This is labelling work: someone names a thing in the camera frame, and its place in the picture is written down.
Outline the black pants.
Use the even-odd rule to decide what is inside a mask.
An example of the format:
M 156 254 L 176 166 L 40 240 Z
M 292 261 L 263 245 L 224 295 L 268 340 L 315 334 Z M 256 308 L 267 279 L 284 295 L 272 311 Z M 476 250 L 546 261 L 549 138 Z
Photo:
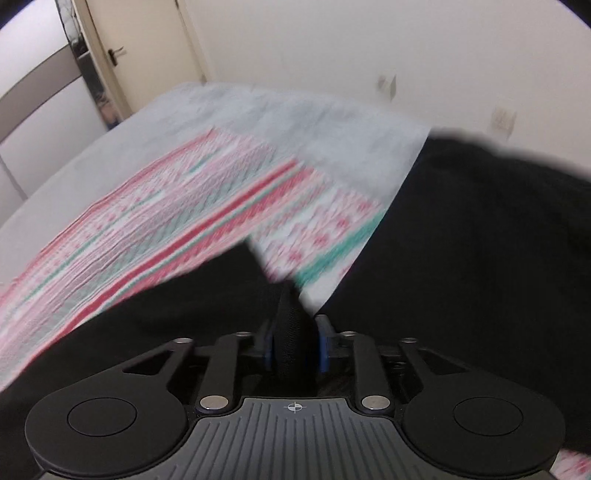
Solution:
M 102 312 L 1 395 L 1 475 L 39 468 L 25 419 L 45 395 L 177 337 L 249 330 L 286 302 L 244 245 Z M 322 305 L 338 330 L 435 350 L 550 398 L 590 449 L 590 185 L 448 137 L 427 140 L 381 223 Z

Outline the red green patterned knit blanket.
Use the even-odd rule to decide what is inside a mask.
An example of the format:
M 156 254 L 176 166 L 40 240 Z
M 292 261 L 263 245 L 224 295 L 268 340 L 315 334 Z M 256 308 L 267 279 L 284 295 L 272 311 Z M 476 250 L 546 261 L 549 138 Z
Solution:
M 92 205 L 1 297 L 1 395 L 89 320 L 238 245 L 286 302 L 263 318 L 270 361 L 246 356 L 259 326 L 177 337 L 45 395 L 31 479 L 588 478 L 550 398 L 416 337 L 332 326 L 351 356 L 321 372 L 315 316 L 393 201 L 212 129 Z

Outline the grey plush bed cover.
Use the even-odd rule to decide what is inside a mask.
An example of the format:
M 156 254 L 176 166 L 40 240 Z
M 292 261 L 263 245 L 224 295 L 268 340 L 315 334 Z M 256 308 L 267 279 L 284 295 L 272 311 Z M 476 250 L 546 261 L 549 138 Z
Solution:
M 394 198 L 431 130 L 392 110 L 331 95 L 185 83 L 70 160 L 2 223 L 1 234 L 21 231 L 35 210 L 54 204 L 56 213 L 41 228 L 53 234 L 151 161 L 212 129 L 269 143 L 381 200 Z

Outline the white and brown wardrobe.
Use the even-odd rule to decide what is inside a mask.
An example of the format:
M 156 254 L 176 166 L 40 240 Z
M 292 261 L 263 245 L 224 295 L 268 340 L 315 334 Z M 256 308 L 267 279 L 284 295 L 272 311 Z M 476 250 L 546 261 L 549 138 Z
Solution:
M 1 218 L 107 131 L 70 1 L 1 6 Z

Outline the beige wooden door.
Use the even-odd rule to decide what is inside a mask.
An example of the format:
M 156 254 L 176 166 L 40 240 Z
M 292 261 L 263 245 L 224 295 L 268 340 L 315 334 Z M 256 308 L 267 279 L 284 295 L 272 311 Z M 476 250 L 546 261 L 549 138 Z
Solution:
M 127 119 L 159 95 L 211 74 L 185 1 L 75 1 L 99 77 Z M 125 48 L 113 67 L 108 49 Z

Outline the left wall socket plate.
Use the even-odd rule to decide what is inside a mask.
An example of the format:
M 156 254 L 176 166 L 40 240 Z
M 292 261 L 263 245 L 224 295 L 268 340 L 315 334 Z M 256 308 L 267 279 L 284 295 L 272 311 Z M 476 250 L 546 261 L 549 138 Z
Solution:
M 377 80 L 377 91 L 392 102 L 397 94 L 397 76 L 381 75 Z

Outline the wall socket plate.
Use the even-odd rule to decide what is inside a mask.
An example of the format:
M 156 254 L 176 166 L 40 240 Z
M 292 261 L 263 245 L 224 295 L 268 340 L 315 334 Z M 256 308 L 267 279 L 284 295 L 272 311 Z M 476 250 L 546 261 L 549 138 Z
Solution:
M 505 107 L 495 107 L 490 119 L 490 133 L 500 139 L 508 139 L 516 124 L 517 112 Z
M 397 94 L 397 76 L 381 75 L 377 80 L 377 91 L 392 102 Z

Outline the right wall socket plate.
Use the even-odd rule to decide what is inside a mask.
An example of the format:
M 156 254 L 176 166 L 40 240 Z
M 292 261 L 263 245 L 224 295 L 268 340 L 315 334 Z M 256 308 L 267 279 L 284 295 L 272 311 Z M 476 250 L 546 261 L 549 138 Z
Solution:
M 516 124 L 517 112 L 505 107 L 495 107 L 490 119 L 490 133 L 500 139 L 508 139 Z

